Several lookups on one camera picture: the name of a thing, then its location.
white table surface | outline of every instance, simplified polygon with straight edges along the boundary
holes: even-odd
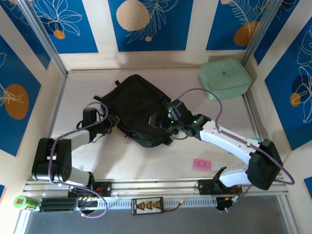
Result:
[[[198,68],[107,70],[70,73],[58,112],[53,137],[71,131],[82,119],[82,110],[93,96],[103,96],[133,74],[139,74],[170,98],[201,87]],[[215,119],[219,105],[203,91],[191,91],[181,99],[193,114]],[[255,137],[241,96],[224,100],[219,124],[246,137]],[[193,159],[212,161],[211,170],[193,168]],[[79,147],[72,153],[73,166],[94,173],[96,179],[170,179],[213,176],[222,166],[236,167],[242,161],[227,151],[195,138],[174,140],[170,146],[143,148],[119,129],[112,134]]]

orange circle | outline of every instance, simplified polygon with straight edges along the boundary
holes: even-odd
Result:
[[[4,93],[4,95],[8,100],[5,101],[4,105],[9,116],[17,120],[25,118],[29,107],[27,91],[19,84],[11,84],[5,91],[7,94]]]
[[[234,35],[234,43],[238,46],[248,45],[256,28],[258,21],[252,21],[246,25],[241,26]]]
[[[296,107],[300,104],[300,95],[298,93],[293,93],[290,98],[291,105]]]
[[[145,40],[146,40],[147,42],[150,42],[150,41],[152,40],[152,38],[151,38],[151,37],[146,37]]]
[[[55,30],[53,32],[53,35],[57,38],[57,39],[60,39],[60,40],[63,40],[65,38],[65,33],[61,30]]]

cable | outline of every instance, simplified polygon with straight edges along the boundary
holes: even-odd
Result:
[[[103,136],[105,136],[105,135],[99,136],[96,140],[93,140],[92,143],[96,143],[96,142],[98,141],[98,139],[100,139],[100,138],[103,137]]]
[[[176,138],[174,136],[171,136],[173,139],[176,139],[176,140],[185,140],[186,138],[188,138],[188,136],[184,137],[184,138]]]
[[[226,135],[226,136],[228,136],[229,138],[232,138],[232,139],[234,139],[234,140],[236,140],[236,141],[238,141],[238,142],[240,142],[240,143],[242,143],[242,144],[247,145],[248,143],[247,143],[245,140],[242,140],[242,139],[240,139],[240,138],[238,138],[238,137],[236,137],[236,136],[234,136],[234,135],[232,135],[232,134],[230,134],[230,133],[227,133],[227,132],[225,132],[225,131],[223,131],[223,130],[220,130],[220,126],[218,125],[218,121],[219,121],[219,118],[220,118],[220,116],[221,116],[221,114],[222,114],[223,106],[222,106],[222,102],[221,102],[221,100],[218,98],[218,96],[215,95],[215,94],[214,94],[213,92],[211,92],[210,90],[208,90],[208,89],[203,89],[203,88],[193,88],[193,89],[189,89],[189,90],[185,91],[183,94],[181,94],[177,99],[180,99],[180,98],[183,97],[185,94],[187,94],[189,91],[193,91],[193,90],[203,90],[203,91],[205,91],[205,92],[208,92],[208,93],[210,93],[211,95],[213,95],[213,96],[217,99],[217,101],[219,102],[220,111],[219,111],[217,117],[215,118],[215,127],[216,127],[216,129],[217,129],[220,133],[222,133],[223,135]],[[271,155],[269,155],[267,152],[263,151],[263,150],[260,149],[259,147],[256,147],[255,145],[250,144],[250,147],[253,148],[253,149],[256,150],[256,151],[261,152],[261,153],[264,154],[266,157],[268,157],[268,158],[269,158],[276,166],[278,166],[279,169],[281,169],[281,170],[288,176],[288,178],[291,180],[291,181],[289,182],[289,181],[283,181],[283,180],[277,180],[277,179],[276,179],[276,180],[274,180],[275,182],[282,183],[282,184],[294,185],[295,181],[294,181],[292,175],[291,175],[279,162],[277,162]]]
[[[108,116],[108,109],[107,109],[107,107],[106,107],[103,103],[100,103],[100,102],[91,102],[90,104],[88,104],[88,105],[86,106],[86,108],[89,107],[89,106],[92,105],[92,104],[100,104],[102,107],[105,108],[106,113],[105,113],[104,118],[101,119],[100,121],[97,121],[97,122],[95,122],[95,123],[93,123],[93,124],[90,124],[90,125],[88,125],[88,126],[86,126],[86,127],[79,128],[79,129],[75,129],[75,130],[73,130],[73,131],[70,131],[70,132],[68,132],[68,133],[65,133],[65,134],[59,136],[59,137],[54,141],[54,143],[53,143],[53,145],[52,145],[51,153],[50,153],[49,167],[48,167],[48,176],[49,176],[49,181],[50,181],[51,184],[59,184],[59,183],[57,183],[57,182],[54,182],[53,179],[52,179],[53,155],[54,155],[55,147],[56,147],[58,141],[61,140],[61,139],[64,138],[64,137],[66,137],[66,136],[69,136],[70,134],[73,134],[73,133],[76,133],[76,132],[80,132],[80,131],[86,130],[86,129],[90,128],[90,127],[93,127],[93,126],[95,126],[95,125],[97,125],[97,124],[100,124],[100,123],[102,123],[102,122],[107,118],[107,116]],[[99,194],[99,193],[93,191],[92,189],[86,188],[86,187],[81,187],[81,186],[78,186],[78,185],[72,185],[72,184],[67,184],[67,183],[61,183],[61,184],[67,185],[67,186],[73,186],[73,187],[75,187],[75,188],[78,188],[78,189],[81,189],[81,190],[85,190],[85,191],[91,192],[91,193],[97,195],[100,199],[102,199],[102,200],[104,201],[106,208],[105,208],[105,210],[104,210],[103,213],[101,213],[100,215],[97,215],[97,216],[89,216],[89,215],[85,215],[85,214],[81,213],[82,216],[84,216],[84,217],[86,217],[86,218],[100,218],[100,217],[102,217],[103,215],[106,214],[106,212],[107,212],[107,202],[106,202],[105,198],[103,198],[103,196],[102,196],[101,194]]]
[[[78,122],[78,124],[76,125],[76,129],[79,128],[79,125],[82,123],[82,120]]]
[[[171,211],[175,211],[176,209],[178,209],[182,204],[183,204],[184,200],[181,199],[179,201],[179,204],[177,205],[177,207],[174,207],[173,209],[170,209],[170,210],[165,210],[165,212],[171,212]]]
[[[236,185],[235,187],[237,187],[237,188],[238,188],[238,190],[240,190],[240,192],[241,192],[241,193],[243,193],[242,188],[240,188],[240,187],[239,187],[239,186],[237,186],[237,185]]]
[[[232,189],[233,189],[233,197],[235,197],[235,195],[236,195],[235,187],[233,186]]]

metal frame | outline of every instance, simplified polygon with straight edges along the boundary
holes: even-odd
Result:
[[[251,57],[254,56],[256,49],[258,48],[261,40],[263,39],[265,33],[267,32],[272,20],[274,19],[279,7],[281,6],[283,0],[274,0],[271,1],[268,5],[267,10],[263,13],[263,16],[260,20],[260,24],[258,25],[253,37],[251,38],[247,48],[245,55],[241,61],[241,64],[245,67],[250,61]]]
[[[283,0],[272,1],[262,19],[261,24],[259,24],[249,46],[246,49],[246,53],[243,57],[242,64],[246,66],[249,62],[250,58],[253,56],[255,50],[257,49],[259,43],[261,42],[267,28],[269,27],[271,21],[273,20],[278,8],[280,7]],[[31,6],[31,3],[28,0],[17,0],[19,7],[27,20],[29,21],[31,27],[35,31],[37,37],[40,42],[48,52],[51,60],[55,63],[58,71],[64,76],[64,82],[62,84],[62,89],[59,94],[54,117],[51,120],[51,128],[49,135],[51,135],[53,131],[53,127],[55,124],[55,120],[57,117],[57,112],[60,106],[61,98],[66,85],[66,77],[67,70],[62,63],[56,48],[51,42],[45,28],[43,27],[40,19],[37,17],[34,9]],[[253,132],[256,137],[261,138],[261,133],[254,115],[254,110],[249,101],[249,97],[247,94],[242,96],[243,101],[246,106],[246,110],[250,119],[251,126],[253,128]],[[112,195],[107,198],[110,209],[128,209],[129,199],[135,197],[155,197],[155,196],[163,196],[165,200],[167,200],[167,205],[177,201],[179,198],[188,198],[190,200],[189,205],[195,205],[198,200],[205,202],[205,200],[214,200],[216,196],[200,196],[198,190],[195,188],[195,183],[203,178],[187,178],[187,179],[146,179],[146,180],[123,180],[123,181],[113,181],[112,185]],[[23,195],[31,196],[31,197],[56,197],[56,196],[67,196],[68,187],[49,184],[48,182],[42,181],[27,181]],[[287,230],[291,234],[299,234],[301,233],[298,225],[296,224],[295,218],[293,216],[293,212],[290,207],[289,199],[288,199],[288,190],[287,186],[284,184],[274,183],[268,191],[260,190],[256,187],[252,187],[247,194],[251,195],[275,195],[278,199],[281,212],[283,214]],[[205,207],[201,202],[197,206]],[[104,209],[103,204],[99,205],[99,209]],[[27,222],[29,219],[30,212],[29,211],[21,211],[19,215],[19,219],[15,228],[14,233],[24,233],[26,230]]]
[[[30,1],[28,1],[28,0],[17,0],[17,2],[18,2],[20,10],[25,15],[27,21],[29,22],[32,29],[34,30],[36,36],[40,40],[44,49],[47,51],[51,60],[54,62],[59,73],[65,79],[67,77],[67,74],[68,74],[68,72],[65,68],[65,65],[61,61],[54,44],[51,42],[50,37],[48,36],[44,26],[42,25],[39,17],[35,13],[33,7],[31,6]]]
[[[279,195],[277,196],[277,200],[278,200],[279,207],[281,209],[288,233],[290,234],[302,233],[302,231],[300,230],[299,226],[297,225],[295,221],[296,219],[293,215],[293,210],[291,208],[288,196]]]

mint green container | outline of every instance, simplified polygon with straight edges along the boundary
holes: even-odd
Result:
[[[199,81],[204,89],[226,99],[244,94],[252,83],[245,68],[235,58],[226,58],[201,65]],[[206,92],[211,100],[213,95]]]

